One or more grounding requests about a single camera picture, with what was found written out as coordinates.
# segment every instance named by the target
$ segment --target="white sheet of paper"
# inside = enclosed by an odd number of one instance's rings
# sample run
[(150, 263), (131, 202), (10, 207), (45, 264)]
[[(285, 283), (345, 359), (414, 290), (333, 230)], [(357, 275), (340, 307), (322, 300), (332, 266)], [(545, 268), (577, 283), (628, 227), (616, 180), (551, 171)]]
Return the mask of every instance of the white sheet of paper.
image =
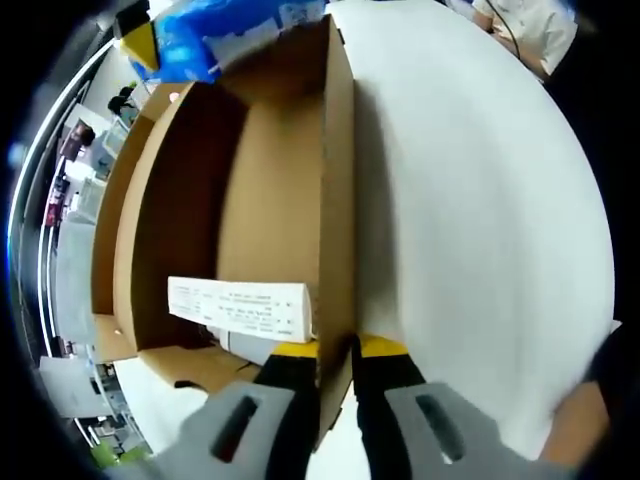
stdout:
[(169, 277), (169, 313), (231, 332), (285, 342), (311, 340), (303, 283), (245, 283)]

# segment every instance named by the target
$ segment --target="blue plastic bag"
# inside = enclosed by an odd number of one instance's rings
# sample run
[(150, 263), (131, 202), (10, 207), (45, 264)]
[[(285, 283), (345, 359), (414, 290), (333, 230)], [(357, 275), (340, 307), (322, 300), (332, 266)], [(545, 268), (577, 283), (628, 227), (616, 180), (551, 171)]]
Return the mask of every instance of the blue plastic bag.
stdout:
[(232, 62), (274, 41), (281, 32), (317, 22), (325, 0), (193, 0), (154, 21), (160, 69), (145, 79), (213, 83)]

